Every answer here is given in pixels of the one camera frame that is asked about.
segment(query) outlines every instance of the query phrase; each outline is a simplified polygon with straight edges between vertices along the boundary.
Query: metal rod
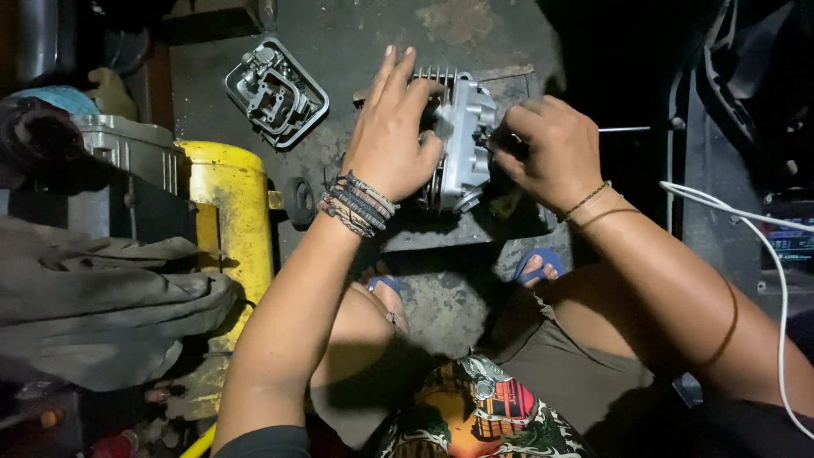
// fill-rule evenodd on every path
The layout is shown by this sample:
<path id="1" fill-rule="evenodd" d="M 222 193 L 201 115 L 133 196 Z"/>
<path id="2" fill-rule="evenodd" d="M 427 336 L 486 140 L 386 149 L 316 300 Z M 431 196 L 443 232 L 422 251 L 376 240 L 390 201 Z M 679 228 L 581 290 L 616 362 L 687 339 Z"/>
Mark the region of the metal rod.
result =
<path id="1" fill-rule="evenodd" d="M 605 127 L 600 129 L 600 132 L 641 132 L 643 130 L 650 130 L 649 126 L 638 127 Z"/>

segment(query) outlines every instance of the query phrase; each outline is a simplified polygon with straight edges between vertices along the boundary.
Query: person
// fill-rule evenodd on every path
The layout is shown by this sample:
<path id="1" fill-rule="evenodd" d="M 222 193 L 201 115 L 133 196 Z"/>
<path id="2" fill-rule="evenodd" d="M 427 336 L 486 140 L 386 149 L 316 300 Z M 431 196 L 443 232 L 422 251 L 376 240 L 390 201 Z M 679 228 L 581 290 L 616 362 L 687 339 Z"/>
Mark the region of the person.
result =
<path id="1" fill-rule="evenodd" d="M 442 150 L 431 131 L 420 140 L 418 131 L 439 87 L 410 81 L 413 48 L 397 54 L 387 48 L 342 175 L 239 338 L 217 458 L 307 456 L 306 408 L 366 456 L 593 456 L 581 433 L 610 416 L 619 396 L 648 386 L 653 373 L 683 371 L 705 390 L 698 433 L 679 437 L 695 456 L 812 455 L 814 442 L 780 407 L 777 324 L 602 180 L 597 126 L 553 97 L 509 109 L 488 147 L 602 261 L 565 273 L 550 251 L 524 258 L 513 310 L 493 335 L 501 366 L 415 352 L 383 264 L 346 288 L 363 237 L 427 182 Z M 528 144 L 527 157 L 511 151 L 511 134 Z M 541 314 L 541 303 L 553 314 Z M 814 368 L 788 340 L 785 357 L 790 405 L 814 429 Z M 361 407 L 336 408 L 348 392 Z"/>

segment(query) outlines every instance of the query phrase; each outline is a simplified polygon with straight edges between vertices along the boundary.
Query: aluminum engine part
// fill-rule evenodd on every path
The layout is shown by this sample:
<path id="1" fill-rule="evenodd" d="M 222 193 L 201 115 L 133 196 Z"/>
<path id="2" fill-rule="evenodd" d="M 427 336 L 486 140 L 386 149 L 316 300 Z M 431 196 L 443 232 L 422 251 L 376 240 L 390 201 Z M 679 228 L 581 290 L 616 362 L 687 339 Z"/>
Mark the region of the aluminum engine part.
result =
<path id="1" fill-rule="evenodd" d="M 441 72 L 440 67 L 415 77 L 444 85 L 434 111 L 435 134 L 444 142 L 444 154 L 418 203 L 424 209 L 465 213 L 479 203 L 489 182 L 488 134 L 494 129 L 497 104 L 488 89 L 472 81 L 469 73 Z"/>
<path id="2" fill-rule="evenodd" d="M 275 38 L 243 55 L 223 82 L 277 149 L 290 148 L 328 113 L 328 94 Z"/>

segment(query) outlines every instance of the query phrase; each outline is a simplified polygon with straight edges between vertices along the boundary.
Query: gray cloth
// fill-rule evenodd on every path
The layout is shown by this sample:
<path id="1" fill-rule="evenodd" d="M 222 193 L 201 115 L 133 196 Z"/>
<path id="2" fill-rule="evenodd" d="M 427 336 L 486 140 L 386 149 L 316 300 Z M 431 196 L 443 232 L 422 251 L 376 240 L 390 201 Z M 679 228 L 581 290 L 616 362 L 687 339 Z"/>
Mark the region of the gray cloth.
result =
<path id="1" fill-rule="evenodd" d="M 216 328 L 237 298 L 226 275 L 167 272 L 198 253 L 180 237 L 92 239 L 0 217 L 2 365 L 95 391 L 161 377 L 181 353 L 178 339 Z"/>

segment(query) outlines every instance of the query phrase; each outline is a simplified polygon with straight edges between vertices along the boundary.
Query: right hand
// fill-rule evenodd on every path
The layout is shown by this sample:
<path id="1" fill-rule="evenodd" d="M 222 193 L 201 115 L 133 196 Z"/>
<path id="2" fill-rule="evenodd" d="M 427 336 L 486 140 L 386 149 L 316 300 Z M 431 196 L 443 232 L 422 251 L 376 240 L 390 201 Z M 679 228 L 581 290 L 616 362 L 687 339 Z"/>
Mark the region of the right hand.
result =
<path id="1" fill-rule="evenodd" d="M 524 160 L 511 153 L 511 134 L 528 144 Z M 509 108 L 488 147 L 510 178 L 554 212 L 574 208 L 602 185 L 597 125 L 550 95 Z"/>

